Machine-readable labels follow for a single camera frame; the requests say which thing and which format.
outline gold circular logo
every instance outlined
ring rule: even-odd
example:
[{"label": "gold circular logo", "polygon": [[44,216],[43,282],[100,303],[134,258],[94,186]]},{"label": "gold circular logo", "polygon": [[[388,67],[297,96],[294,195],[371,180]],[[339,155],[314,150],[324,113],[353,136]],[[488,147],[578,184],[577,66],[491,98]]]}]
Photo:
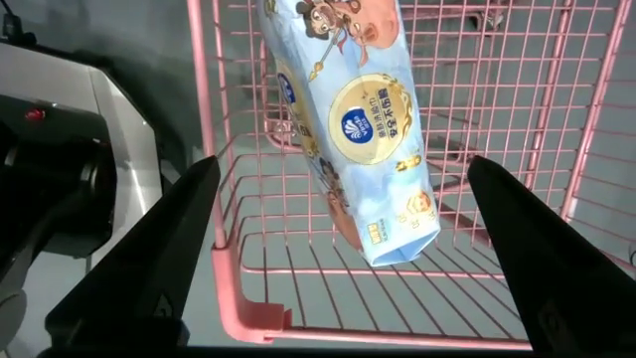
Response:
[{"label": "gold circular logo", "polygon": [[276,61],[276,70],[280,92],[287,104],[287,111],[296,127],[296,132],[300,136],[300,143],[305,154],[310,158],[320,155],[318,144],[313,137],[307,101],[302,88],[297,84],[289,68],[281,61]]},{"label": "gold circular logo", "polygon": [[360,164],[389,158],[412,124],[410,93],[386,74],[358,77],[344,86],[329,111],[329,134],[340,152]]}]

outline pink metal frame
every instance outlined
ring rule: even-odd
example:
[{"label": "pink metal frame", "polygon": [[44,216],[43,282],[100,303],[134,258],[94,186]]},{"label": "pink metal frame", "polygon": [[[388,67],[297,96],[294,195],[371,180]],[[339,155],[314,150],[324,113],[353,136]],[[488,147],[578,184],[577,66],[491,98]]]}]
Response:
[{"label": "pink metal frame", "polygon": [[[411,269],[371,269],[371,268],[350,268],[347,262],[341,255],[341,249],[336,245],[333,246],[335,254],[340,257],[344,268],[326,268],[321,267],[317,258],[316,251],[312,247],[312,238],[318,235],[331,236],[335,243],[337,233],[334,228],[331,230],[315,230],[312,229],[312,220],[319,220],[327,218],[325,213],[312,213],[312,201],[320,200],[319,196],[311,190],[311,177],[308,173],[304,174],[286,174],[284,160],[282,173],[277,175],[263,174],[262,163],[266,158],[284,158],[291,156],[299,156],[300,150],[296,143],[294,143],[293,132],[291,130],[290,122],[287,118],[286,112],[283,110],[283,106],[277,97],[272,100],[271,93],[276,90],[275,83],[271,80],[273,73],[268,72],[268,64],[270,59],[268,58],[267,49],[262,41],[258,28],[256,27],[255,12],[253,11],[254,5],[257,0],[235,0],[235,1],[219,1],[211,0],[213,7],[213,24],[205,24],[202,19],[201,0],[188,0],[188,8],[190,15],[190,26],[192,32],[192,43],[194,50],[194,64],[197,79],[197,92],[199,100],[199,110],[201,114],[201,128],[203,133],[203,143],[206,155],[218,155],[220,158],[225,158],[227,161],[228,172],[223,178],[219,195],[216,198],[216,205],[213,210],[213,219],[215,222],[215,234],[216,244],[212,250],[212,262],[214,266],[215,279],[218,288],[218,298],[220,313],[223,326],[227,333],[234,339],[256,342],[256,343],[269,343],[275,338],[298,338],[298,339],[321,339],[321,340],[337,340],[348,342],[376,342],[376,343],[393,343],[393,344],[416,344],[424,346],[438,346],[438,347],[462,347],[462,348],[492,348],[492,349],[528,349],[529,345],[527,341],[521,337],[516,337],[504,328],[493,315],[485,309],[475,298],[470,296],[470,293],[463,290],[462,286],[457,283],[460,279],[469,279],[476,284],[486,288],[484,285],[485,280],[496,282],[504,289],[507,289],[505,281],[499,270],[491,271],[482,269],[470,256],[463,254],[461,251],[457,251],[460,255],[463,255],[465,259],[471,261],[480,270],[445,270],[442,267],[437,266],[437,269],[423,269],[418,264],[412,264]],[[426,128],[422,132],[426,143],[427,164],[431,171],[431,176],[439,177],[439,183],[435,187],[435,193],[438,199],[439,213],[442,221],[446,224],[443,231],[452,232],[453,246],[458,236],[469,236],[471,247],[474,255],[478,255],[481,259],[485,259],[493,266],[497,267],[496,260],[491,259],[491,256],[485,254],[488,251],[489,239],[484,228],[478,224],[479,214],[476,209],[460,210],[461,205],[457,205],[457,208],[453,208],[446,204],[442,199],[446,196],[454,195],[460,203],[465,200],[471,194],[469,187],[465,181],[465,173],[468,164],[470,164],[471,158],[476,155],[499,155],[504,165],[506,165],[507,156],[513,154],[521,154],[522,160],[520,166],[516,168],[508,168],[513,174],[517,175],[519,180],[524,182],[528,187],[535,190],[536,193],[546,194],[544,199],[547,203],[551,202],[551,196],[557,193],[564,193],[564,199],[562,204],[556,207],[561,216],[569,221],[576,222],[577,218],[573,214],[574,203],[581,200],[586,200],[579,195],[579,189],[581,181],[589,180],[596,183],[606,185],[608,188],[620,189],[623,191],[636,192],[636,188],[619,185],[602,178],[591,177],[585,174],[586,160],[590,156],[598,156],[604,160],[613,160],[617,162],[627,162],[628,164],[636,164],[633,160],[614,158],[600,153],[592,153],[590,151],[590,145],[595,133],[602,132],[608,135],[617,136],[636,136],[636,134],[627,133],[612,133],[597,128],[599,120],[599,114],[601,111],[601,105],[611,105],[610,103],[602,103],[605,93],[607,92],[608,85],[612,82],[610,75],[611,70],[616,61],[618,46],[622,37],[623,29],[626,26],[627,15],[631,6],[631,0],[617,0],[617,5],[606,6],[604,1],[591,1],[593,4],[590,6],[578,5],[576,0],[564,0],[562,2],[555,1],[549,5],[537,4],[536,0],[527,1],[440,1],[436,4],[419,4],[415,1],[414,6],[402,6],[402,16],[407,22],[406,35],[410,43],[412,65],[414,68],[430,68],[435,79],[435,71],[444,66],[454,67],[454,78],[452,84],[417,84],[419,88],[429,89],[431,94],[430,98],[420,98],[419,103],[422,105],[420,113],[423,117],[432,118],[434,115],[437,117],[445,117],[448,119],[448,126],[446,129],[434,129],[430,126],[430,121],[427,122]],[[489,31],[484,26],[480,26],[481,29],[475,31],[473,29],[467,29],[466,25],[461,25],[459,31],[449,32],[442,31],[442,21],[438,19],[448,18],[466,18],[476,17],[481,14],[487,13],[491,16],[497,17],[503,15],[506,18],[510,18],[512,11],[516,9],[529,10],[531,14],[536,11],[550,12],[550,24],[553,20],[557,19],[557,29],[551,32],[536,33],[531,31],[531,21],[528,21],[528,27],[525,32],[513,32],[509,28],[509,22],[505,22],[502,28],[498,31]],[[224,28],[223,21],[221,19],[221,13],[223,11],[243,11],[246,17],[246,26],[240,31],[229,31]],[[571,33],[570,27],[572,24],[571,18],[574,11],[589,12],[591,19],[589,20],[589,26],[584,34]],[[594,15],[601,12],[611,12],[615,14],[613,26],[606,32],[599,33],[593,30],[592,23]],[[417,31],[415,24],[418,21],[429,20],[434,21],[437,24],[437,30],[432,32]],[[206,53],[204,46],[204,25],[213,25],[215,27],[215,42],[216,49],[214,56]],[[545,41],[545,45],[540,58],[530,58],[526,56],[526,47],[528,39],[531,36],[554,37],[554,43],[548,46],[548,41]],[[234,38],[241,37],[248,38],[249,44],[249,58],[248,59],[230,59],[227,58],[224,52],[224,41],[230,41]],[[427,37],[428,41],[422,42],[420,38]],[[438,56],[438,49],[440,44],[448,43],[449,39],[454,37],[454,41],[457,42],[457,47],[461,47],[462,41],[468,37],[476,38],[474,56],[472,58],[460,57],[459,51],[454,58],[442,58]],[[506,46],[506,41],[512,37],[522,37],[524,39],[523,52],[518,57],[507,57],[505,51],[501,51],[499,56],[494,54],[494,46],[486,48],[485,44],[492,39],[500,37],[503,41],[503,47]],[[565,44],[569,38],[582,38],[583,39],[583,51],[580,56],[571,58],[565,53]],[[588,40],[597,37],[605,37],[607,39],[607,46],[605,54],[602,58],[591,58],[585,55],[585,47]],[[431,46],[434,49],[434,56],[432,58],[419,58],[413,54],[413,50],[421,46]],[[209,74],[207,64],[210,61],[215,61],[218,65],[219,83],[218,89],[212,92],[209,84]],[[537,77],[537,82],[533,85],[523,85],[521,83],[521,70],[518,71],[516,82],[513,85],[500,84],[500,74],[502,64],[505,62],[539,62],[540,70],[543,66],[547,66],[547,76],[545,79]],[[587,62],[601,62],[601,67],[598,75],[597,82],[595,84],[583,84],[579,82],[579,75],[584,63]],[[574,64],[576,66],[575,80],[571,84],[564,85],[558,81],[559,73],[564,63]],[[251,71],[249,76],[248,85],[238,85],[230,87],[227,82],[227,66],[233,64],[243,64],[250,66]],[[471,81],[470,84],[461,84],[458,81],[458,68],[460,66],[470,66],[471,68]],[[486,73],[486,78],[491,78],[491,73],[494,71],[496,79],[493,82],[482,84],[479,81],[479,74],[481,72]],[[496,106],[494,103],[489,104],[486,99],[485,91],[482,91],[481,97],[478,95],[477,89],[492,89],[494,92],[494,98],[497,97],[498,91],[513,91],[512,105],[508,106]],[[555,104],[555,93],[557,89],[569,88],[572,89],[567,105]],[[593,89],[593,96],[589,105],[574,104],[574,90],[579,88]],[[439,89],[451,90],[450,105],[436,105],[433,103],[433,92]],[[457,105],[454,102],[455,92],[459,89],[468,89],[469,96],[467,104]],[[533,100],[530,106],[517,105],[517,98],[520,89],[534,89],[534,97],[538,96],[537,89],[543,89],[541,95],[541,104],[536,105]],[[249,108],[244,108],[241,112],[230,112],[229,97],[232,95],[233,90],[249,90],[253,101]],[[215,125],[213,127],[213,109],[211,105],[211,97],[219,96],[221,99],[221,108],[215,108],[220,110],[222,120],[218,121],[221,125]],[[552,111],[555,109],[565,111],[565,119],[562,129],[553,129],[549,127]],[[587,118],[583,127],[573,129],[568,126],[568,118],[573,110],[587,109]],[[634,106],[627,106],[626,109],[636,109]],[[512,119],[507,127],[497,128],[493,126],[493,116],[495,110],[509,110],[511,118],[514,116],[515,111],[528,110],[530,116],[533,116],[535,112],[537,114],[537,120],[535,126],[531,126],[531,121],[528,120],[528,126],[525,129],[515,129],[512,125]],[[251,113],[253,115],[254,132],[243,133],[236,135],[232,133],[230,123],[233,117],[238,114]],[[260,130],[259,123],[262,122],[263,131]],[[457,129],[452,124],[459,123],[461,128]],[[215,130],[223,127],[223,135],[215,135]],[[563,138],[572,131],[581,133],[579,148],[566,149],[563,145]],[[511,135],[515,133],[524,133],[525,143],[521,150],[508,149],[509,139]],[[558,147],[546,148],[545,141],[546,135],[549,133],[556,133],[559,136]],[[492,135],[505,134],[506,146],[503,150],[489,149],[488,142]],[[255,145],[253,153],[235,155],[234,143],[240,137],[251,137]],[[433,136],[442,138],[445,141],[443,148],[434,148],[431,146]],[[216,141],[223,138],[223,147]],[[478,143],[481,139],[486,140],[486,146],[480,148]],[[572,154],[575,156],[574,165],[571,169],[561,169],[557,167],[558,159],[562,155]],[[542,156],[554,155],[556,157],[554,166],[552,169],[543,169],[540,166]],[[240,163],[248,161],[254,163],[256,168],[256,175],[241,175],[235,170]],[[569,183],[564,188],[557,188],[555,186],[556,177],[561,174],[569,174]],[[540,187],[537,184],[537,177],[540,175],[548,175],[550,177],[550,185],[547,188]],[[282,193],[279,194],[264,194],[262,183],[266,180],[276,180],[282,183]],[[305,194],[290,194],[285,192],[286,183],[290,180],[305,180],[308,181],[308,190]],[[258,185],[258,194],[241,196],[238,188],[241,185],[247,185],[245,182],[256,183]],[[288,200],[294,198],[306,199],[308,201],[308,213],[294,214],[287,210],[286,203]],[[257,199],[260,202],[259,215],[243,215],[241,209],[246,205],[248,199]],[[282,199],[283,214],[282,215],[268,215],[265,212],[264,202],[268,199]],[[587,200],[591,205],[596,206],[599,210],[614,210],[602,203],[592,202]],[[636,217],[636,214],[625,213]],[[287,227],[282,231],[268,231],[265,227],[265,223],[269,220],[282,220],[284,225],[290,220],[294,219],[306,219],[308,220],[308,228],[306,230],[290,230]],[[246,223],[257,221],[262,225],[261,233],[243,234],[242,230]],[[628,238],[624,235],[613,233],[610,230],[594,227],[592,224],[582,222],[583,225],[592,227],[605,235],[609,235],[612,238],[621,241],[635,242],[636,239]],[[317,268],[273,268],[268,267],[266,264],[266,251],[263,246],[263,266],[262,267],[249,267],[243,262],[242,254],[246,245],[254,240],[265,240],[265,236],[284,236],[285,243],[290,236],[304,236],[309,239],[310,249],[314,258],[316,258]],[[615,260],[619,265],[622,265],[626,269],[633,269],[624,258],[620,258],[614,254],[607,253],[609,257]],[[241,288],[241,276],[243,274],[258,274],[263,277],[265,282],[265,300],[264,302],[254,302],[248,300]],[[300,306],[300,314],[302,315],[303,324],[296,326],[292,324],[292,311],[285,309],[285,307],[276,302],[270,302],[267,295],[267,278],[271,275],[285,274],[292,275],[296,292],[290,291],[289,294],[296,294]],[[491,321],[504,332],[503,338],[500,337],[484,337],[475,329],[470,320],[466,318],[456,307],[453,306],[451,300],[444,297],[451,306],[453,306],[456,312],[462,317],[463,321],[468,327],[472,328],[474,334],[468,335],[453,335],[446,334],[444,330],[436,323],[433,323],[439,328],[439,334],[423,334],[413,332],[408,326],[403,315],[402,320],[409,328],[408,333],[400,332],[386,332],[378,328],[378,324],[374,320],[375,330],[351,330],[343,327],[340,316],[339,328],[326,328],[326,327],[310,327],[307,326],[302,308],[302,303],[299,294],[299,288],[297,284],[297,277],[304,275],[321,275],[323,280],[329,275],[347,275],[353,280],[353,277],[369,276],[378,280],[385,293],[389,296],[393,306],[400,312],[398,305],[391,299],[391,296],[382,285],[380,280],[381,276],[395,276],[404,280],[405,277],[419,277],[421,279],[429,280],[433,283],[434,279],[444,278],[453,282],[460,290],[462,290],[473,303],[481,308],[481,311],[488,316]],[[334,297],[329,291],[331,302],[334,304],[334,310],[338,314],[336,305],[334,303]],[[518,314],[514,307],[510,307],[504,304],[498,295],[491,292],[491,296],[498,302],[502,303],[502,306],[509,310],[511,314],[518,318]],[[428,309],[425,304],[419,302],[422,310],[426,313]],[[368,307],[369,316],[373,320],[373,313]]]}]

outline plastic food bag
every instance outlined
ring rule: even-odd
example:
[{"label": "plastic food bag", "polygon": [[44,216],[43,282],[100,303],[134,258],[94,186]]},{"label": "plastic food bag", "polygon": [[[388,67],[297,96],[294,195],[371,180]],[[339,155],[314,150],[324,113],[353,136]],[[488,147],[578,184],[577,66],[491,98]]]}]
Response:
[{"label": "plastic food bag", "polygon": [[336,227],[377,267],[439,233],[395,0],[258,1],[261,30]]}]

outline metal wire grid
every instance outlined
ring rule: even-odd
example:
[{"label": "metal wire grid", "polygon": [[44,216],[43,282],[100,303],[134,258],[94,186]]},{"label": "metal wire grid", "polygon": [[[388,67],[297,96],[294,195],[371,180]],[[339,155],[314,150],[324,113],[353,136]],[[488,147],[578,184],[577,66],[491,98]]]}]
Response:
[{"label": "metal wire grid", "polygon": [[[442,232],[421,260],[375,269],[342,240],[314,189],[258,32],[255,1],[212,4],[214,92],[201,4],[189,2],[206,153],[227,158],[213,259],[216,270],[229,266],[216,275],[222,320],[234,338],[528,348],[465,180],[476,154],[502,163],[633,269],[634,201],[615,199],[634,196],[624,181],[635,168],[629,145],[636,125],[607,114],[633,105],[630,98],[602,102],[609,84],[633,84],[610,76],[636,54],[619,51],[631,1],[401,1]],[[500,16],[499,29],[483,25]],[[213,130],[216,100],[221,120]],[[258,317],[241,304],[243,295],[291,313],[276,305]]]}]

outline cartoon character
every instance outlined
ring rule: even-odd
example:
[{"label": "cartoon character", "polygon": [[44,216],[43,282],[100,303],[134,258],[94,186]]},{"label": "cartoon character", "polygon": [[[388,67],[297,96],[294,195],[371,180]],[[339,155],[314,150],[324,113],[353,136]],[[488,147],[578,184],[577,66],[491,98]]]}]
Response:
[{"label": "cartoon character", "polygon": [[406,203],[408,210],[414,214],[428,212],[431,209],[431,204],[430,198],[423,191],[410,197]]},{"label": "cartoon character", "polygon": [[327,186],[331,192],[338,197],[338,201],[343,205],[342,209],[346,211],[346,208],[349,207],[349,202],[347,201],[347,198],[345,198],[345,191],[340,185],[340,175],[336,173],[331,162],[328,162],[323,158],[320,158],[320,168],[327,180]]},{"label": "cartoon character", "polygon": [[360,241],[360,235],[356,229],[356,223],[354,218],[347,214],[344,210],[343,204],[340,202],[340,198],[333,191],[327,193],[327,204],[329,205],[329,215],[336,225],[336,229],[342,234],[356,250],[362,249],[362,242]]},{"label": "cartoon character", "polygon": [[361,48],[360,67],[369,60],[367,46],[387,49],[396,41],[399,34],[396,2],[374,0],[373,5],[366,2],[365,6],[362,3],[360,0],[304,0],[296,4],[296,12],[305,21],[307,37],[328,41],[333,36],[322,59],[314,65],[309,81],[323,70],[334,45],[342,54],[349,37]]}]

